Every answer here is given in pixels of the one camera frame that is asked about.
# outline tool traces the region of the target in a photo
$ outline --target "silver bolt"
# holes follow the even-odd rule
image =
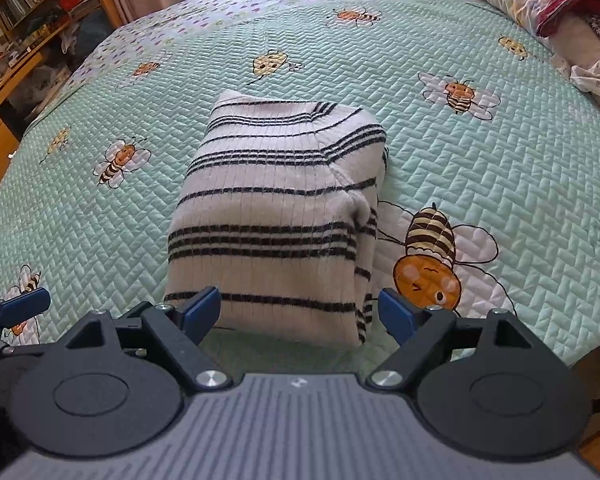
[[[170,305],[169,303],[160,303],[160,304],[155,305],[155,307],[158,310],[163,311],[165,314],[167,312],[171,312],[173,310],[173,305]]]
[[[228,377],[220,370],[206,370],[196,375],[196,382],[205,388],[218,388],[226,383]]]
[[[380,370],[371,376],[371,382],[376,386],[391,388],[402,382],[402,376],[394,370]]]

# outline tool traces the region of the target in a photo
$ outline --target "bee print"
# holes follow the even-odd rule
[[[46,155],[40,161],[40,164],[42,164],[46,160],[46,158],[49,155],[51,155],[55,150],[62,151],[65,149],[68,142],[69,133],[71,132],[71,128],[72,125],[66,126],[58,132],[58,134],[51,141],[51,144],[49,144],[49,147],[46,149]]]
[[[374,288],[395,287],[419,308],[439,305],[460,317],[485,317],[492,308],[516,314],[504,286],[478,264],[498,256],[485,229],[452,226],[435,203],[415,214],[398,205],[378,205]]]
[[[445,81],[426,72],[420,72],[418,78],[426,86],[426,90],[422,93],[426,100],[437,104],[447,104],[456,114],[469,112],[473,117],[491,121],[493,114],[487,108],[493,108],[500,104],[500,98],[497,95],[469,86],[468,83],[471,83],[471,80],[461,83],[453,78],[453,81]]]
[[[530,54],[526,51],[526,48],[522,43],[520,43],[518,40],[510,38],[509,36],[501,37],[498,40],[498,43],[501,44],[504,48],[506,48],[514,56],[520,56],[518,58],[519,61],[525,60]]]
[[[288,66],[289,72],[297,72],[302,68],[302,63],[292,63],[288,59],[289,56],[279,50],[269,50],[266,54],[258,56],[253,60],[253,74],[260,77],[247,85],[260,81],[264,76],[273,74],[285,65]]]
[[[362,12],[358,10],[336,10],[333,9],[333,12],[336,13],[336,20],[343,20],[344,22],[354,22],[356,27],[358,26],[358,22],[361,23],[369,23],[373,25],[374,22],[380,21],[380,16],[382,16],[382,12],[378,10],[375,14],[371,14],[370,12],[366,12],[366,8],[362,9]]]
[[[136,83],[141,82],[149,74],[155,72],[165,62],[170,60],[171,56],[171,54],[163,51],[161,54],[154,55],[153,59],[151,60],[141,61],[135,65],[133,72],[118,85],[118,88],[124,88],[126,86],[135,85]]]
[[[125,179],[125,173],[142,168],[151,157],[149,150],[138,150],[136,138],[132,137],[130,143],[116,140],[105,152],[105,160],[93,168],[93,174],[99,177],[98,185],[107,184],[111,189],[120,187]]]
[[[38,288],[40,284],[40,272],[33,272],[31,267],[23,265],[20,268],[20,281],[13,285],[5,295],[3,300],[12,300],[22,294],[27,294]],[[12,326],[4,331],[3,337],[7,343],[14,344],[37,344],[40,342],[40,328],[36,317],[27,319],[16,326]]]

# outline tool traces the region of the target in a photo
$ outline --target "gray gripper base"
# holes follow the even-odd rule
[[[233,390],[196,396],[173,427],[136,451],[91,462],[29,451],[0,475],[0,480],[594,478],[568,453],[527,464],[464,456],[427,433],[403,398],[364,390],[353,375],[259,374],[246,375]]]

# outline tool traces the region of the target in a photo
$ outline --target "quilted bedspread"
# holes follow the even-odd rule
[[[460,316],[507,308],[568,364],[600,344],[600,111],[480,0],[190,0],[117,30],[36,121],[0,185],[0,297],[50,310],[162,301],[166,231],[225,89],[364,107],[387,131],[371,280]],[[230,370],[367,371],[359,349],[212,332]]]

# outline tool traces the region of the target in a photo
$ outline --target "white striped sweater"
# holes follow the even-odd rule
[[[215,285],[219,327],[360,345],[385,137],[361,108],[224,92],[171,220],[165,301]]]

